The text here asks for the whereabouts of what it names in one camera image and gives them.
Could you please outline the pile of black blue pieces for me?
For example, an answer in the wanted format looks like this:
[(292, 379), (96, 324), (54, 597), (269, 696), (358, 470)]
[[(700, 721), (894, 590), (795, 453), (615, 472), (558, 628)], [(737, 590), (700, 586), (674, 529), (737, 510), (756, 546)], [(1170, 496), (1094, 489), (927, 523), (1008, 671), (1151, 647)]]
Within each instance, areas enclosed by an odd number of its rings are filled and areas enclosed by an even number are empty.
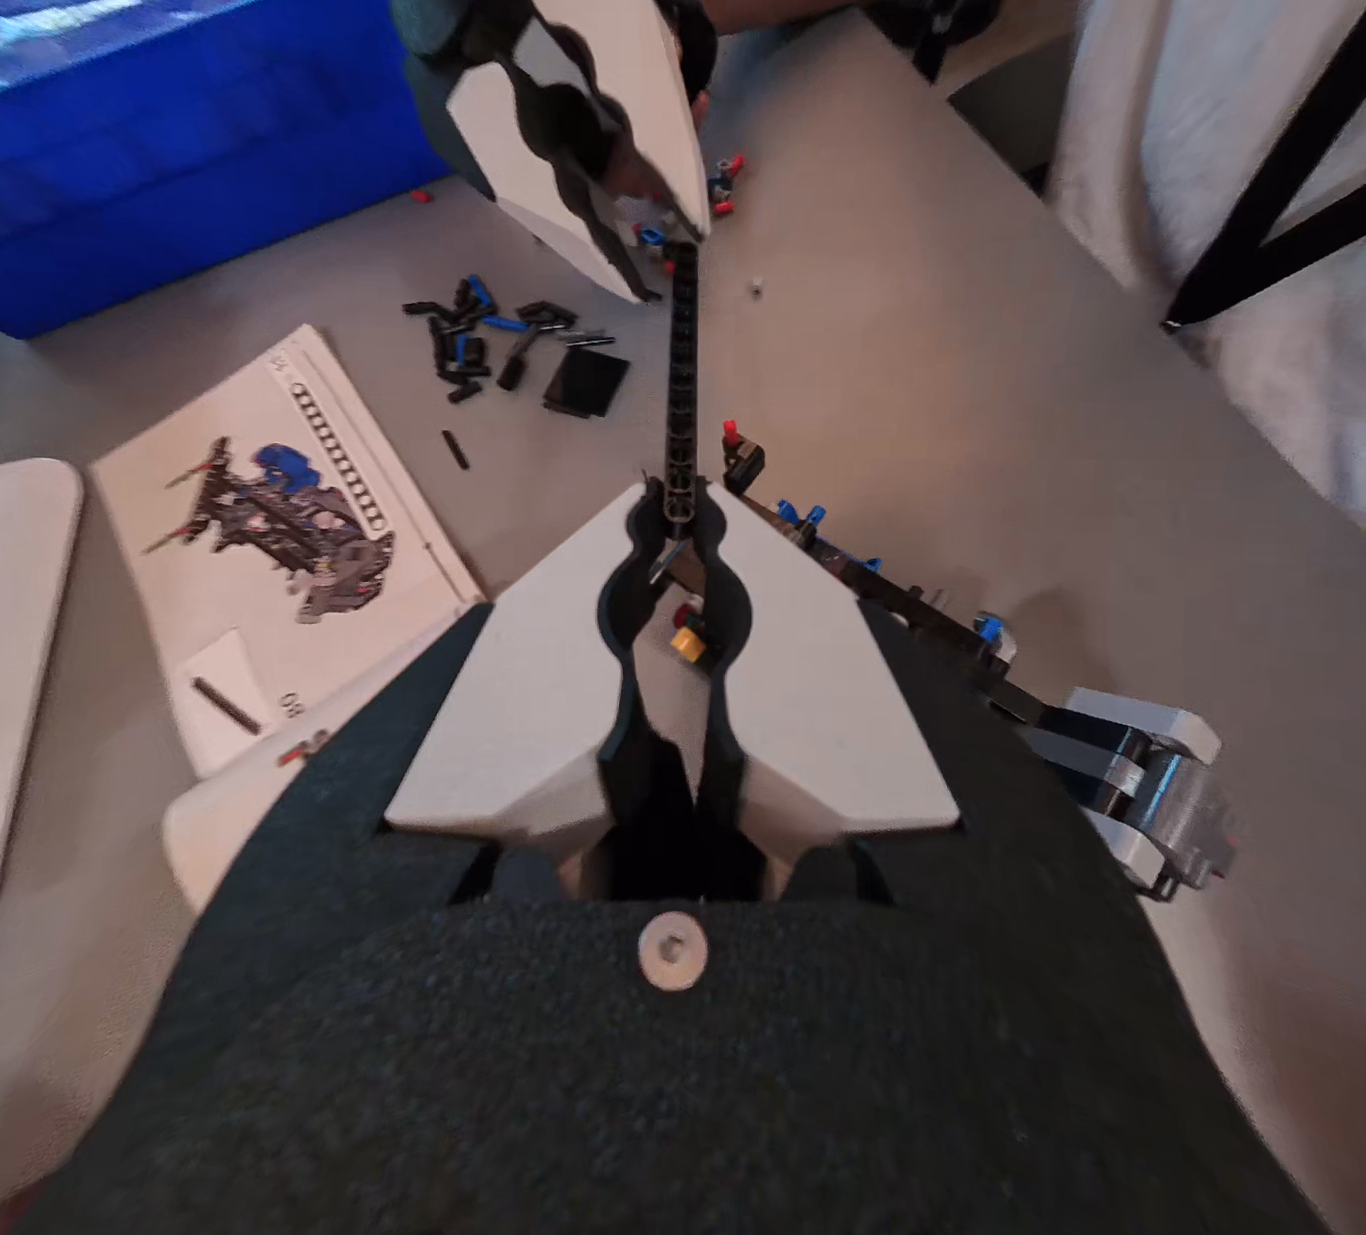
[[(573, 310), (554, 301), (531, 301), (505, 314), (488, 284), (476, 274), (463, 276), (448, 303), (408, 301), (400, 305), (400, 314), (425, 324), (433, 371), (450, 388), (452, 403), (478, 396), (486, 382), (514, 392), (526, 373), (526, 358), (539, 339), (554, 339), (569, 352), (598, 350), (615, 343), (615, 337), (604, 329), (583, 327)], [(512, 341), (499, 369), (490, 363), (488, 333)]]

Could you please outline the lego instruction booklet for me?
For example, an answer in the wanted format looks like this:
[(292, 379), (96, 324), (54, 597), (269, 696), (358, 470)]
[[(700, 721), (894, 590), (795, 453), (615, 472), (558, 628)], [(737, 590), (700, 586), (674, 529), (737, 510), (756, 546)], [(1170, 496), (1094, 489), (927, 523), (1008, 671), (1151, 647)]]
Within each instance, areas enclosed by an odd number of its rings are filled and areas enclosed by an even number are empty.
[(309, 325), (92, 479), (193, 774), (161, 848), (201, 914), (301, 768), (484, 595)]

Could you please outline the long black lego beam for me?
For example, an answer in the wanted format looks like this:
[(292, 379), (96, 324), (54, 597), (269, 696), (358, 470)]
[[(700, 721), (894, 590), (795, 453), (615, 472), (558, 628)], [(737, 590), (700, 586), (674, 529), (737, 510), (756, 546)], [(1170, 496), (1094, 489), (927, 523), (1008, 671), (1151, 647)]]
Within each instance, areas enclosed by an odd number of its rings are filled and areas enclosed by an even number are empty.
[(672, 272), (668, 392), (662, 451), (662, 519), (674, 544), (691, 536), (697, 510), (697, 248), (678, 242)]

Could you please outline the blue plastic bin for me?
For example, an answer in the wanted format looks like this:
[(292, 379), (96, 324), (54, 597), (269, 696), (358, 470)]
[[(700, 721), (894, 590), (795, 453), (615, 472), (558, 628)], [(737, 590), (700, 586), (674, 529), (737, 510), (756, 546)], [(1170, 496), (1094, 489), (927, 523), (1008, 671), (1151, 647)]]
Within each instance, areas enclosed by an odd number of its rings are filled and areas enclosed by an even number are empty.
[(1, 90), (1, 333), (47, 335), (444, 175), (387, 0), (237, 2)]

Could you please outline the black flat lego panel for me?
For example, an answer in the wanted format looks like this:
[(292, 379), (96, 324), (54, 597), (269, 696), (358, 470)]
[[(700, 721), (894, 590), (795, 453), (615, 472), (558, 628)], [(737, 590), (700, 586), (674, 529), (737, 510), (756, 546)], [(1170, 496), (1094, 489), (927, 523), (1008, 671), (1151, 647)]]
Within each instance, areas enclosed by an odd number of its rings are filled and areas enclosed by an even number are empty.
[(571, 346), (541, 394), (541, 407), (573, 419), (604, 419), (626, 375), (626, 360), (598, 348)]

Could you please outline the lego truck chassis model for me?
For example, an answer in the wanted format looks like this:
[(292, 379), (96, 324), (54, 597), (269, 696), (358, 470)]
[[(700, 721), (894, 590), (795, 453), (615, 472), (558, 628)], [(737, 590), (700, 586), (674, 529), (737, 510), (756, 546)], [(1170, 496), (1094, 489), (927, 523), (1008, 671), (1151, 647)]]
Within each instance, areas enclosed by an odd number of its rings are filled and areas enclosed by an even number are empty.
[[(721, 487), (744, 502), (748, 477), (759, 472), (759, 451), (733, 424), (723, 430), (721, 449)], [(697, 477), (697, 502), (704, 487)], [(1168, 903), (1181, 888), (1200, 890), (1208, 880), (1227, 876), (1236, 842), (1227, 800), (1213, 776), (1221, 743), (1204, 719), (1084, 688), (1075, 688), (1063, 705), (1041, 704), (1008, 681), (1014, 637), (999, 616), (980, 614), (965, 629), (896, 588), (890, 590), (892, 607), (887, 607), (871, 595), (871, 590), (889, 590), (881, 578), (862, 563), (820, 553), (818, 510), (797, 523), (750, 510), (858, 597), (890, 671), (892, 652), (900, 647), (892, 631), (898, 629), (906, 641), (930, 647), (968, 696), (1016, 726), (1023, 747), (1080, 808), (1136, 894)], [(691, 633), (712, 675), (716, 650), (702, 620), (704, 571), (693, 550), (693, 529), (689, 540), (678, 546), (689, 546), (702, 588), (700, 605), (693, 612), (700, 628), (680, 618), (674, 648), (681, 648), (680, 639)], [(949, 831), (847, 837), (835, 844), (946, 835), (961, 825), (963, 816)], [(742, 835), (723, 831), (695, 800), (693, 852), (702, 897), (757, 899), (773, 867), (794, 873), (797, 861), (814, 850), (799, 857), (765, 857)]]

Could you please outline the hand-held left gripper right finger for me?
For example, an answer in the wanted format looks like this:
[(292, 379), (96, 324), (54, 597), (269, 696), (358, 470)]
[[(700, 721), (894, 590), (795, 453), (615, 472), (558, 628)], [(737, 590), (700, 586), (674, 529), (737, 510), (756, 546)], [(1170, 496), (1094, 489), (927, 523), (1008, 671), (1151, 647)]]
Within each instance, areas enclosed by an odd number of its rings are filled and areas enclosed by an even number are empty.
[(953, 829), (961, 810), (858, 597), (714, 483), (693, 550), (716, 650), (702, 810), (765, 857)]

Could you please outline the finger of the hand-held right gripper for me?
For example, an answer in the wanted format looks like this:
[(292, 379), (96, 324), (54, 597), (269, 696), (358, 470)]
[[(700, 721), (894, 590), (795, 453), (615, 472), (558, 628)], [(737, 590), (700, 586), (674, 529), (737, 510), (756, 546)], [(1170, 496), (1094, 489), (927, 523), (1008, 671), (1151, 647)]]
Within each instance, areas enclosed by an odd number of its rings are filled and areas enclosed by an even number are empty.
[(531, 0), (537, 20), (586, 54), (592, 94), (619, 113), (638, 158), (670, 196), (695, 242), (710, 202), (674, 35), (655, 0)]
[(659, 301), (604, 210), (598, 183), (615, 137), (581, 92), (484, 63), (461, 75), (446, 111), (503, 213), (598, 287)]

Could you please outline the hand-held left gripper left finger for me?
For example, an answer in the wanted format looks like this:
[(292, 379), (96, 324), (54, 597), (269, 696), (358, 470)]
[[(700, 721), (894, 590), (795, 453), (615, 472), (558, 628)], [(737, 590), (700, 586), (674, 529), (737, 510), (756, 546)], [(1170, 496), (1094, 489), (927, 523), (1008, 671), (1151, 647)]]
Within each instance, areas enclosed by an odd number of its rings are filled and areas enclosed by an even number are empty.
[(655, 734), (634, 643), (657, 609), (661, 495), (630, 485), (493, 603), (389, 827), (567, 857), (643, 814)]

